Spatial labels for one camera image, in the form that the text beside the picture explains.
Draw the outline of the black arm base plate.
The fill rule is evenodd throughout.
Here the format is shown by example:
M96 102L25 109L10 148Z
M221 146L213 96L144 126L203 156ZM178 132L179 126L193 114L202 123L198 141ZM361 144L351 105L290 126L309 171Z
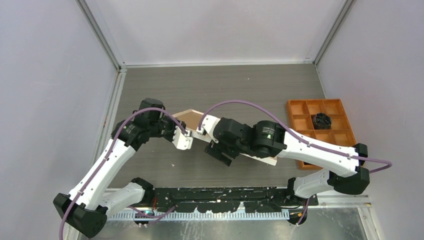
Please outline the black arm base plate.
M286 188L261 187L157 187L147 192L139 207L178 213L234 213L240 207L246 213L276 213L283 209L302 209L304 198L290 195Z

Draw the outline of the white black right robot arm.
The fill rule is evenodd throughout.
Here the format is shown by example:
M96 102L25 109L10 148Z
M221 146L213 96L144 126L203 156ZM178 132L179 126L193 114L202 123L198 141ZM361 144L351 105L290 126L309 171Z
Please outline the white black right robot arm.
M246 154L259 159L300 160L321 167L310 175L288 180L285 198L291 205L330 190L360 195L370 184L370 171L361 166L355 147L316 140L269 120L249 126L207 115L200 129L211 137L205 151L228 166L233 158Z

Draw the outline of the brown fibreboard backing board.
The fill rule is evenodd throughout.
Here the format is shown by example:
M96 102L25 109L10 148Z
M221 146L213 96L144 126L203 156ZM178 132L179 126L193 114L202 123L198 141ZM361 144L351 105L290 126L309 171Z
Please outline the brown fibreboard backing board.
M202 115L202 113L190 111L187 113L183 113L182 115L176 118L178 120L183 121L186 124L186 128L195 132L199 126L199 122L201 120Z

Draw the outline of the light wooden picture frame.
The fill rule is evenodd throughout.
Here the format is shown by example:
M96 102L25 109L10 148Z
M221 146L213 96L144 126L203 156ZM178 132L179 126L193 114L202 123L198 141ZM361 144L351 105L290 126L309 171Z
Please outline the light wooden picture frame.
M205 152L226 166L230 166L232 160L239 156L235 151L224 148L218 139L213 136L215 126L220 118L203 113L194 109L187 109L174 113L172 116L186 124L186 130L191 131L191 136L204 142L208 142Z

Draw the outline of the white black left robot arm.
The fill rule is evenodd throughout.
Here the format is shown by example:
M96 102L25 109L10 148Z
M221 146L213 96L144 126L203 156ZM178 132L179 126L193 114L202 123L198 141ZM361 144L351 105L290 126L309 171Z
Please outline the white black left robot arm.
M54 198L53 204L62 218L59 239L64 238L66 224L92 238L109 217L131 205L148 207L153 202L153 185L140 177L103 196L122 166L151 138L164 138L179 150L190 149L193 142L186 124L168 113L161 101L142 100L138 110L116 125L104 152L84 178L68 194L58 193Z

